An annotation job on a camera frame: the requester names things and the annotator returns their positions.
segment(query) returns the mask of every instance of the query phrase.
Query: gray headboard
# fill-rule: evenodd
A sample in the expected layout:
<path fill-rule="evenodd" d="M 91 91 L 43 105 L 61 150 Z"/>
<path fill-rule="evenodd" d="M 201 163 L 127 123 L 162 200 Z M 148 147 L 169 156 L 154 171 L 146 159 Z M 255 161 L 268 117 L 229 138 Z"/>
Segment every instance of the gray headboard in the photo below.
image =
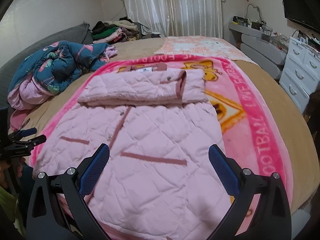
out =
<path fill-rule="evenodd" d="M 81 44 L 92 44 L 93 40 L 89 32 L 89 24 L 83 22 L 78 26 L 52 34 L 21 51 L 6 64 L 4 64 L 0 68 L 0 107 L 8 106 L 8 88 L 14 73 L 16 72 L 22 61 L 30 54 L 36 52 L 41 48 L 49 46 L 56 41 L 71 41 Z"/>

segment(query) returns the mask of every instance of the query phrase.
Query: pink quilted jacket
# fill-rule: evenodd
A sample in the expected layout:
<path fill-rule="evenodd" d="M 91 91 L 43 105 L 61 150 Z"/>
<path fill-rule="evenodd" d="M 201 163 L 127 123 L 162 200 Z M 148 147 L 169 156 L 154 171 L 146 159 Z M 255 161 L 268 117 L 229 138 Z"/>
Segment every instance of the pink quilted jacket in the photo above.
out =
<path fill-rule="evenodd" d="M 89 82 L 48 138 L 35 174 L 63 173 L 107 143 L 110 160 L 85 200 L 108 233 L 206 239 L 230 198 L 208 159 L 212 144 L 223 152 L 224 144 L 204 72 L 165 64 L 127 70 Z"/>

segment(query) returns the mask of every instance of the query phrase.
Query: white dresser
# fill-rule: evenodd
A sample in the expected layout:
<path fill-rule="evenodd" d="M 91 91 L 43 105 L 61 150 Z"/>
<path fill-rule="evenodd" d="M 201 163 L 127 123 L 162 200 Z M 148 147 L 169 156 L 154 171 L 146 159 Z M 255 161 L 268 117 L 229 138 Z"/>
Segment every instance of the white dresser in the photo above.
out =
<path fill-rule="evenodd" d="M 320 53 L 291 37 L 279 83 L 303 113 L 309 95 L 320 89 Z"/>

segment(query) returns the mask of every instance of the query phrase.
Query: curtain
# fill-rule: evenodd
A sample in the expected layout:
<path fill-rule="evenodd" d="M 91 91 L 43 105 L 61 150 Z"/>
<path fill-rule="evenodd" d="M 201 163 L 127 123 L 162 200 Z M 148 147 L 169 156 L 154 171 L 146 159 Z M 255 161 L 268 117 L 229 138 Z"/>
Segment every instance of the curtain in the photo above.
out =
<path fill-rule="evenodd" d="M 128 17 L 153 33 L 222 38 L 221 0 L 124 1 Z"/>

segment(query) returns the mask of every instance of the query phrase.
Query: hand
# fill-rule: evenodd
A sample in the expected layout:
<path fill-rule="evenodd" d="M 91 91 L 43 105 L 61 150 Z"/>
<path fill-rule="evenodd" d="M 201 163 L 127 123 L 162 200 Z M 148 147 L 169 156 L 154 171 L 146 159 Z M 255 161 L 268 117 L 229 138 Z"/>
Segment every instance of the hand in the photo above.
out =
<path fill-rule="evenodd" d="M 24 157 L 20 158 L 20 163 L 23 163 L 25 161 L 26 161 L 26 159 Z M 8 183 L 5 181 L 5 177 L 4 177 L 4 170 L 6 170 L 9 167 L 10 167 L 10 165 L 6 161 L 0 161 L 0 186 L 2 188 L 8 188 Z M 22 165 L 21 164 L 17 167 L 17 177 L 18 178 L 22 177 Z"/>

